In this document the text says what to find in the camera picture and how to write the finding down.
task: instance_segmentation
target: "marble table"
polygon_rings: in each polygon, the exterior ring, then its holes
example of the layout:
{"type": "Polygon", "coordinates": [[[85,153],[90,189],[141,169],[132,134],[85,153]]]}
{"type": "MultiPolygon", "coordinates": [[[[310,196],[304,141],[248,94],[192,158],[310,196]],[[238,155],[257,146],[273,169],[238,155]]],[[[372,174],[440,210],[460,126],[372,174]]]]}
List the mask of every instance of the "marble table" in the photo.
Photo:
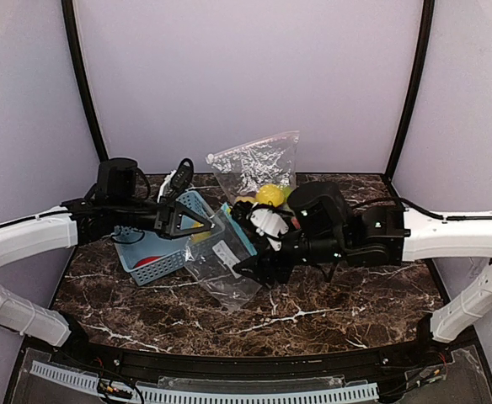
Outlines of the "marble table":
{"type": "MultiPolygon", "coordinates": [[[[163,176],[149,177],[156,188],[163,176]]],[[[350,203],[389,196],[374,174],[298,174],[297,183],[338,183],[350,203]]],[[[210,174],[193,182],[216,210],[225,200],[210,174]]],[[[289,284],[261,289],[240,311],[222,308],[185,270],[139,287],[109,241],[80,247],[53,308],[73,314],[91,341],[159,353],[291,356],[375,348],[414,338],[416,322],[442,306],[424,263],[402,267],[340,265],[327,284],[316,268],[297,267],[289,284]]]]}

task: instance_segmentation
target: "plastic basket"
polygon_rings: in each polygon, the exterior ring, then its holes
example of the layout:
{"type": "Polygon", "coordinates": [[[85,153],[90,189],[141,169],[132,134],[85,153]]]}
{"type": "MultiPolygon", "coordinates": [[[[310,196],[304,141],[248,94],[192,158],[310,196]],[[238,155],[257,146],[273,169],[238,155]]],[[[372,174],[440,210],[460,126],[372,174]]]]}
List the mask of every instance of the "plastic basket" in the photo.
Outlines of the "plastic basket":
{"type": "MultiPolygon", "coordinates": [[[[177,200],[192,209],[198,215],[205,218],[212,217],[214,212],[205,200],[195,191],[188,191],[180,195],[177,200]]],[[[183,217],[182,228],[189,228],[195,224],[195,221],[188,217],[183,217]]],[[[223,224],[214,223],[213,234],[223,232],[223,224]]],[[[120,242],[133,242],[139,238],[140,233],[132,231],[130,227],[121,227],[120,235],[117,240],[120,242]]],[[[134,244],[115,244],[119,254],[119,260],[122,268],[131,275],[138,285],[148,284],[156,279],[170,274],[185,265],[183,250],[188,241],[188,237],[181,237],[175,240],[164,240],[155,233],[147,231],[145,237],[134,244]],[[145,258],[160,257],[159,259],[140,265],[134,268],[137,263],[145,258]]],[[[209,241],[207,248],[211,248],[212,241],[209,241]]]]}

